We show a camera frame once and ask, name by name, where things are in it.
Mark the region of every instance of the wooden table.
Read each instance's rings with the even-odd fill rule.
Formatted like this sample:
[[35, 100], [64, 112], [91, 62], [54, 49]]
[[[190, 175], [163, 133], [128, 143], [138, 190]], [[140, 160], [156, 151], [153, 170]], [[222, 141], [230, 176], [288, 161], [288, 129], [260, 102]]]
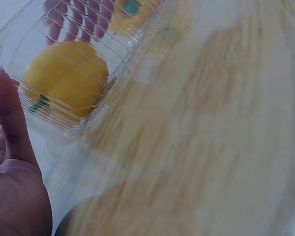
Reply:
[[295, 235], [295, 0], [198, 1], [53, 160], [57, 235]]

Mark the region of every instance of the yellow bell pepper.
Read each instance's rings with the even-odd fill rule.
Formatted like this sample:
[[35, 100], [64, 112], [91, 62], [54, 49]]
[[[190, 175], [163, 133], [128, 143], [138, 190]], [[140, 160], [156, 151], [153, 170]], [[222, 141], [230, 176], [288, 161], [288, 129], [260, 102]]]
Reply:
[[107, 78], [107, 64], [91, 46], [83, 41], [61, 42], [27, 65], [23, 92], [35, 102], [32, 112], [50, 103], [53, 112], [78, 121], [92, 111]]
[[161, 0], [116, 0], [109, 28], [121, 36], [135, 33]]

